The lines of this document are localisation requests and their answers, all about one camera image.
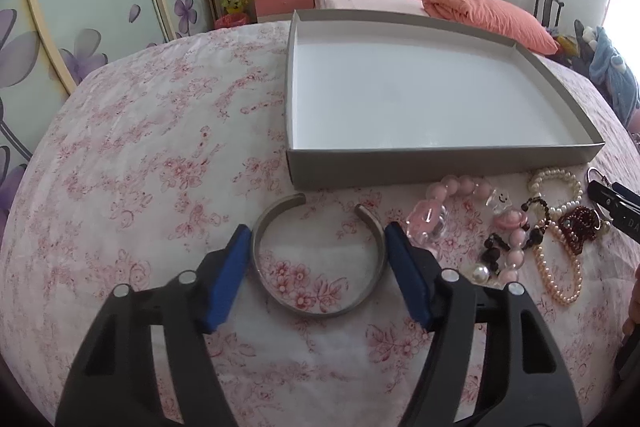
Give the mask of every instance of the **blue towel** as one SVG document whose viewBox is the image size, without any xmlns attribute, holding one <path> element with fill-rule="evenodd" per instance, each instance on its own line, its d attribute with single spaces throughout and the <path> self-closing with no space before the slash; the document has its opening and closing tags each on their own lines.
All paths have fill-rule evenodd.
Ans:
<svg viewBox="0 0 640 427">
<path fill-rule="evenodd" d="M 596 53 L 589 67 L 591 82 L 600 89 L 606 86 L 611 95 L 613 112 L 626 128 L 633 111 L 640 107 L 638 83 L 629 67 L 624 73 L 614 67 L 614 64 L 621 62 L 620 54 L 611 44 L 604 28 L 598 27 L 596 40 L 598 41 Z"/>
</svg>

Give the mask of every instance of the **pink mattress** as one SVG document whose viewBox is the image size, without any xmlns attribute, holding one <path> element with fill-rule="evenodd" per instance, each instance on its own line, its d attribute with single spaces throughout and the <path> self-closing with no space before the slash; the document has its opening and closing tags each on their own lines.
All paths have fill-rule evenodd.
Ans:
<svg viewBox="0 0 640 427">
<path fill-rule="evenodd" d="M 390 0 L 396 9 L 397 1 Z M 223 248 L 239 223 L 252 227 L 268 205 L 295 193 L 283 117 L 288 34 L 288 22 L 252 24 L 143 50 L 94 71 L 54 118 L 24 174 L 0 251 L 0 351 L 47 419 L 116 284 L 137 291 L 166 284 Z M 640 156 L 613 111 L 583 76 L 542 61 L 606 142 L 591 165 L 638 192 Z M 583 179 L 587 167 L 572 171 Z M 490 179 L 518 202 L 529 180 L 528 172 Z M 426 188 L 308 192 L 308 203 L 273 223 L 262 242 L 271 284 L 310 311 L 353 302 L 375 261 L 353 207 L 363 204 L 383 225 L 402 221 Z M 562 185 L 545 185 L 543 193 L 554 205 L 568 196 Z M 441 263 L 464 270 L 492 231 L 491 216 L 454 198 L 448 227 L 437 245 Z M 565 254 L 548 237 L 543 245 L 568 289 Z M 520 271 L 562 352 L 585 422 L 610 389 L 639 261 L 640 247 L 617 231 L 586 244 L 582 293 L 568 309 L 545 293 L 529 253 Z M 463 413 L 478 396 L 486 327 L 476 333 Z M 154 341 L 162 405 L 177 420 L 164 347 Z M 388 270 L 362 306 L 331 320 L 290 314 L 250 275 L 228 321 L 206 341 L 241 426 L 377 427 L 398 423 L 431 335 L 410 320 Z"/>
<path fill-rule="evenodd" d="M 316 6 L 320 8 L 411 13 L 428 17 L 427 12 L 422 7 L 422 0 L 318 0 Z"/>
</svg>

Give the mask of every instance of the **orange blanket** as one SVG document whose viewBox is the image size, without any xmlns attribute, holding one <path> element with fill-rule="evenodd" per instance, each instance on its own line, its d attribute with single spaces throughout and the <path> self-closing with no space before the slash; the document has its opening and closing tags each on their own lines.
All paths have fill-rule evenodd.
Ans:
<svg viewBox="0 0 640 427">
<path fill-rule="evenodd" d="M 431 17 L 498 33 L 543 55 L 554 55 L 558 44 L 536 18 L 503 0 L 423 0 Z"/>
</svg>

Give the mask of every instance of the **human hand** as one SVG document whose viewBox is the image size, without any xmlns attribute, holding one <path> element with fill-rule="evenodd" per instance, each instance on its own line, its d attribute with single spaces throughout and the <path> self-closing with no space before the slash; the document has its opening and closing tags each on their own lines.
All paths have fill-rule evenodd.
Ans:
<svg viewBox="0 0 640 427">
<path fill-rule="evenodd" d="M 622 326 L 622 332 L 625 335 L 631 335 L 638 324 L 640 324 L 640 266 L 636 269 L 636 284 L 631 291 L 631 302 L 629 302 L 629 318 Z"/>
</svg>

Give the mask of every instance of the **nightstand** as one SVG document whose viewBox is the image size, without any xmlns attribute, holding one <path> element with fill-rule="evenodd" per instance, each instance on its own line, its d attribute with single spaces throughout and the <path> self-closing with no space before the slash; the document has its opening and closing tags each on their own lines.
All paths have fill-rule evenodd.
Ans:
<svg viewBox="0 0 640 427">
<path fill-rule="evenodd" d="M 315 0 L 252 0 L 258 22 L 285 21 L 295 10 L 314 8 Z"/>
</svg>

